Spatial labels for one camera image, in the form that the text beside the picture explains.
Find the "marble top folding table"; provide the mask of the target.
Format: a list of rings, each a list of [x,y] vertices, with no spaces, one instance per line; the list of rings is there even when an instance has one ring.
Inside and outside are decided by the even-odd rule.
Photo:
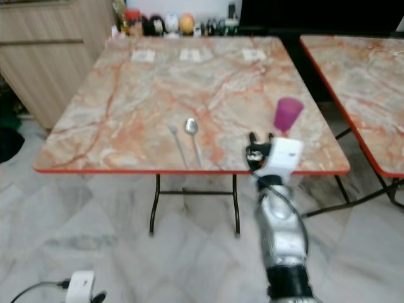
[[[132,62],[134,50],[156,52]],[[199,49],[202,62],[180,61]],[[266,59],[245,61],[242,49]],[[247,174],[247,135],[274,127],[277,102],[299,99],[305,109],[285,137],[303,142],[296,174],[340,175],[350,164],[318,110],[285,46],[276,37],[141,37],[112,41],[70,101],[33,162],[43,174]],[[204,167],[194,156],[188,118],[199,124]],[[184,167],[167,125],[178,129]]]

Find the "silver metal fork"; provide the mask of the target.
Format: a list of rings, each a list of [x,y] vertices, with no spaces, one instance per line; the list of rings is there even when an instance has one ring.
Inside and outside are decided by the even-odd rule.
[[[184,162],[184,167],[187,169],[189,167],[189,165],[188,165],[185,153],[184,153],[184,147],[182,147],[182,143],[179,139],[178,129],[174,125],[171,125],[171,124],[168,124],[167,127],[168,127],[171,135],[174,138],[174,142],[176,143],[176,147],[179,151],[180,158],[182,159],[182,162]]]

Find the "orange round container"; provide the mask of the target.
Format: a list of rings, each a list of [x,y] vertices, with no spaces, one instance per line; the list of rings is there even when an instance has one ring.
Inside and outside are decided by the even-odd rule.
[[[184,13],[179,17],[179,31],[186,37],[192,37],[194,35],[194,17],[192,14]]]

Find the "white round container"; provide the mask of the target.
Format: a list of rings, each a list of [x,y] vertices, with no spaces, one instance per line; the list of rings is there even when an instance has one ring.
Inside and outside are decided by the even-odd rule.
[[[167,13],[163,18],[165,37],[179,37],[179,15],[176,13]]]

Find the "light wooden cabinet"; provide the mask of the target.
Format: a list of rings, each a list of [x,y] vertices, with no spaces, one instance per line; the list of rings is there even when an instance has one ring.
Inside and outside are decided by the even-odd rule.
[[[0,72],[43,129],[57,124],[103,51],[112,0],[0,3]]]

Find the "white paper label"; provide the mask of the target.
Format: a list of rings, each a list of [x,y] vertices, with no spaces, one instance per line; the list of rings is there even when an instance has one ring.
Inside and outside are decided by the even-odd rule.
[[[150,49],[133,50],[131,55],[132,62],[154,62],[156,52]]]
[[[182,49],[179,54],[180,61],[202,62],[202,52],[199,49]]]
[[[266,54],[262,49],[242,49],[243,60],[251,61],[262,61],[266,59]]]

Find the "purple plastic cup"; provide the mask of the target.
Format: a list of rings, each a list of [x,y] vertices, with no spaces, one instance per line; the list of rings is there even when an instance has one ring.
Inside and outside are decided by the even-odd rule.
[[[285,136],[297,121],[305,105],[297,98],[282,97],[277,102],[274,116],[274,127]]]

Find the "marble table with orange edge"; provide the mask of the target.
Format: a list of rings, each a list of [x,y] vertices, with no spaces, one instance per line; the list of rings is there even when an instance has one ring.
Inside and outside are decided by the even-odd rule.
[[[307,213],[313,217],[352,208],[385,194],[392,205],[404,186],[404,38],[303,35],[301,46],[343,113],[348,127],[336,136],[355,136],[381,189],[340,205]]]

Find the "silver metal spoon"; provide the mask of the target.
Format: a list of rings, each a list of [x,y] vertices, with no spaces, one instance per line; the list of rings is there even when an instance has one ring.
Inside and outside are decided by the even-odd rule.
[[[195,118],[188,118],[184,125],[185,133],[191,136],[191,142],[193,142],[194,156],[196,156],[196,162],[199,167],[204,167],[202,159],[202,152],[198,142],[199,124]]]

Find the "black round container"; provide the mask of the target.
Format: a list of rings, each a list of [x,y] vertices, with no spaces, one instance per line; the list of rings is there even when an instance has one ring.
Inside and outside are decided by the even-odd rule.
[[[165,33],[165,24],[161,15],[155,14],[145,18],[143,31],[147,37],[162,37]]]

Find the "dark green bag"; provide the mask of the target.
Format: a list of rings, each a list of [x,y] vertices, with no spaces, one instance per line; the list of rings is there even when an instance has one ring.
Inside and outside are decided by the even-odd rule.
[[[0,99],[0,163],[14,158],[24,144],[23,136],[18,132],[22,122],[15,107],[18,97],[15,93],[3,93]]]

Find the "red lid jar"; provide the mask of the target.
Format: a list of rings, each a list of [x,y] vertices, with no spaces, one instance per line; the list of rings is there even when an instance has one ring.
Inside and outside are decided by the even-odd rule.
[[[143,15],[139,9],[129,8],[124,12],[127,22],[127,35],[130,37],[142,37],[143,35]]]

